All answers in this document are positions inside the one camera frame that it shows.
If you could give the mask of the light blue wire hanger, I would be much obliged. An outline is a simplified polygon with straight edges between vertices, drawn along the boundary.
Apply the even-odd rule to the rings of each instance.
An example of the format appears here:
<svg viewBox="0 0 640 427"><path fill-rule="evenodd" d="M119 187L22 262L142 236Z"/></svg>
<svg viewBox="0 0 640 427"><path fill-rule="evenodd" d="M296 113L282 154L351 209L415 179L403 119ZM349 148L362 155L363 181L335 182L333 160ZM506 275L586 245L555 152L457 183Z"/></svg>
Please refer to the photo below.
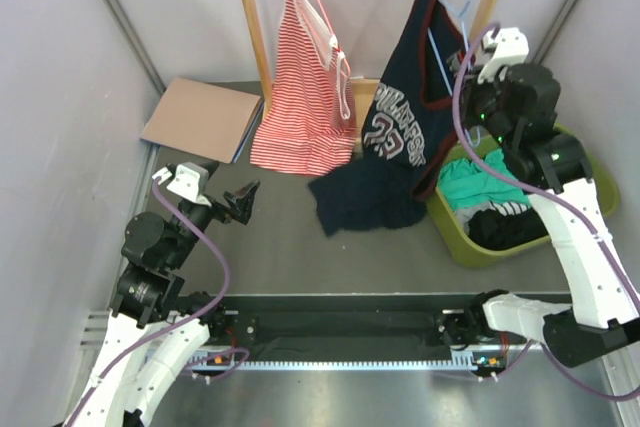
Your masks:
<svg viewBox="0 0 640 427"><path fill-rule="evenodd" d="M469 32L466 26L466 17L467 17L467 12L469 10L469 7L471 6L473 0L465 0L464 4L461 7L456 7L453 3L449 2L448 0L438 0L438 2L445 9L445 11L450 17L453 17L454 19L457 20L457 27L459 28L459 31L462 34L462 38L463 38L464 48L462 49L462 52L466 53L469 49ZM452 83L449 81L448 74L445 72L445 63L441 55L441 52L439 50L439 47L435 42L435 38L433 37L433 33L431 29L428 29L428 39L434 53L436 54L436 60L440 69L441 77L445 82L448 92L452 94L453 93Z"/></svg>

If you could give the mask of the navy maroon tank top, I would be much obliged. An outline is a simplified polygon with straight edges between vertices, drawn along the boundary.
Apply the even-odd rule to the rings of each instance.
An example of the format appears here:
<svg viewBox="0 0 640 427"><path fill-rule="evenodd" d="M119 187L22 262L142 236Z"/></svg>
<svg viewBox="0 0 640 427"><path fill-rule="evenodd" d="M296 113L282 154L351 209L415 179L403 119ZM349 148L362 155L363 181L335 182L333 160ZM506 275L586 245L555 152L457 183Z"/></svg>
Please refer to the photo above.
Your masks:
<svg viewBox="0 0 640 427"><path fill-rule="evenodd" d="M441 0L414 0L367 111L361 155L308 185L326 236L401 229L424 218L458 141L448 63L464 52Z"/></svg>

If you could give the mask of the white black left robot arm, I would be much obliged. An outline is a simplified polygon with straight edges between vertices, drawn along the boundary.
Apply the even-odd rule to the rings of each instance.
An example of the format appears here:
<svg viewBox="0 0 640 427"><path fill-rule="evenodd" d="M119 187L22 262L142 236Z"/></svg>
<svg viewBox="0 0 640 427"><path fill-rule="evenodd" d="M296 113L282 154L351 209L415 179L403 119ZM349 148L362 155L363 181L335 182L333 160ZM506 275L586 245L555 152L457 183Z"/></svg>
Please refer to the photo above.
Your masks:
<svg viewBox="0 0 640 427"><path fill-rule="evenodd" d="M152 183L152 193L170 212L134 216L126 227L121 254L128 265L109 305L106 334L81 397L63 420L65 426L148 426L189 360L205 343L226 334L220 304L231 269L219 247L206 235L212 221L245 224L260 183L254 180L223 202L205 197L172 204ZM210 249L223 277L215 295L182 295L177 275L196 244Z"/></svg>

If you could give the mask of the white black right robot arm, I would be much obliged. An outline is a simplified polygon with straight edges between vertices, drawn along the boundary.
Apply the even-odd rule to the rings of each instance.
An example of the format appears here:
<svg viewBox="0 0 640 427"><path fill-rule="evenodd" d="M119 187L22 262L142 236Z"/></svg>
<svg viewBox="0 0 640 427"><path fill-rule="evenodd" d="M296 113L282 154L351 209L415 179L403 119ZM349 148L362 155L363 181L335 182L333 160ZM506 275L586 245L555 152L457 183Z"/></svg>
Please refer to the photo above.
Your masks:
<svg viewBox="0 0 640 427"><path fill-rule="evenodd" d="M482 126L502 150L508 184L526 192L569 285L554 304L504 290L478 295L467 331L487 343L501 332L539 342L564 367L577 367L639 340L639 294L621 266L598 203L591 162L580 141L556 125L560 84L544 66L471 53L447 60L458 135Z"/></svg>

